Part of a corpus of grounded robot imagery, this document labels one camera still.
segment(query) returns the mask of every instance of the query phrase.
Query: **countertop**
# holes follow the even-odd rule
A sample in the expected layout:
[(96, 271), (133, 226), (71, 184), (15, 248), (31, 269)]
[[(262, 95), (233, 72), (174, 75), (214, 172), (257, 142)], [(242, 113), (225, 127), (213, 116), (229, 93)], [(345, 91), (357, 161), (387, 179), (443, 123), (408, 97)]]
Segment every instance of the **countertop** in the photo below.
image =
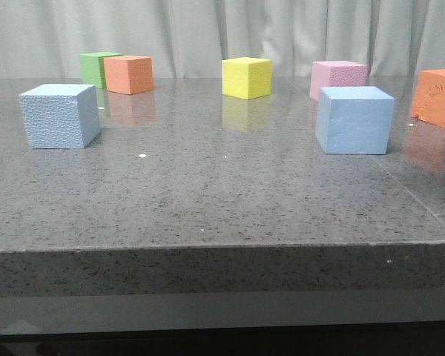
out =
[(445, 129), (395, 97), (388, 153), (324, 154), (309, 79), (221, 95), (221, 79), (96, 89), (102, 133), (32, 150), (0, 79), (0, 297), (445, 286)]

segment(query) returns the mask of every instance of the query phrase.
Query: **blue foam cube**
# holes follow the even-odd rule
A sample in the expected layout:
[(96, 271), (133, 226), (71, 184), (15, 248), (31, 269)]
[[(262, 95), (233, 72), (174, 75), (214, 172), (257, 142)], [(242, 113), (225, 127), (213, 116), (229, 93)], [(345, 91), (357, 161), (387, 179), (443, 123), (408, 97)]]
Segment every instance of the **blue foam cube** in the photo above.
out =
[(393, 113), (376, 87), (321, 88), (316, 137), (326, 154), (386, 154)]
[(31, 148), (84, 148), (101, 131), (94, 85), (45, 84), (19, 98)]

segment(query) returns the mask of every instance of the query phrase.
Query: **background curtain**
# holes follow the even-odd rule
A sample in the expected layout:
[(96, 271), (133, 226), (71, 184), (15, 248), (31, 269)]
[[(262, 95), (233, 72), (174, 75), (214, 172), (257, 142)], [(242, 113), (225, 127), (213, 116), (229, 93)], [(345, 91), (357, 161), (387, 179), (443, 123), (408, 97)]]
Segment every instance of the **background curtain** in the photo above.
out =
[(80, 77), (79, 54), (152, 56), (155, 77), (219, 77), (222, 59), (313, 61), (372, 76), (445, 67), (445, 0), (0, 0), (0, 78)]

